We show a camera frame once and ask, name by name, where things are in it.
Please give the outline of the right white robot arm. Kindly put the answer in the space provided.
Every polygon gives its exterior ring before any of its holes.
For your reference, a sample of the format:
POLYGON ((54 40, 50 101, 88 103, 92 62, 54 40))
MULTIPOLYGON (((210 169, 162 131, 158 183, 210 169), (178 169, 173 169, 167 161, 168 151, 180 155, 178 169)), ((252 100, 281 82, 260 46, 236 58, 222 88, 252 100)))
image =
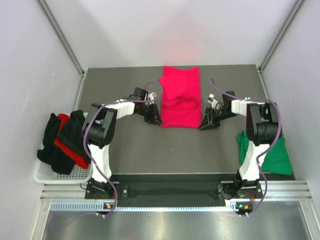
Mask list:
POLYGON ((244 162, 237 172, 239 182, 233 185, 233 192, 239 198, 245 198, 252 191, 249 182, 260 178, 260 168, 264 162, 267 150, 274 146, 282 135, 277 105, 266 100, 237 98, 233 91, 222 95, 223 102, 210 94, 205 109, 204 118, 199 125, 200 130, 216 129, 221 121, 243 116, 246 118, 245 131, 248 137, 248 150, 244 162))

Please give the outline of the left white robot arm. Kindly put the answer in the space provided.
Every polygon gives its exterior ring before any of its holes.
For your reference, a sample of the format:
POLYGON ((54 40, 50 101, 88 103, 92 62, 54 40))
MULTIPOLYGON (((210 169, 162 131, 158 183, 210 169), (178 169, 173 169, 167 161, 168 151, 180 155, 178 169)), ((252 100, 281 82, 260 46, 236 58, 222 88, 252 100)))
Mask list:
POLYGON ((149 93, 137 87, 128 98, 91 105, 81 133, 85 141, 85 152, 93 165, 91 177, 100 182, 96 186, 96 192, 102 198, 109 198, 114 191, 113 185, 107 180, 112 176, 109 148, 115 135, 117 120, 136 114, 143 116, 148 124, 162 125, 163 120, 155 103, 158 98, 155 92, 149 93))

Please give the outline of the pink t shirt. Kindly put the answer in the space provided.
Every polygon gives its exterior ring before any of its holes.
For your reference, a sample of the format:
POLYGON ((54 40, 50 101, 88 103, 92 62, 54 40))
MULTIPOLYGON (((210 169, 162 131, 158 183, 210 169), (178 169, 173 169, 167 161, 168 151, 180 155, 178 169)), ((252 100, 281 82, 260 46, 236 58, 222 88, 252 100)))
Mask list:
POLYGON ((159 82, 162 128, 198 128, 202 121, 200 70, 198 67, 163 68, 159 82))

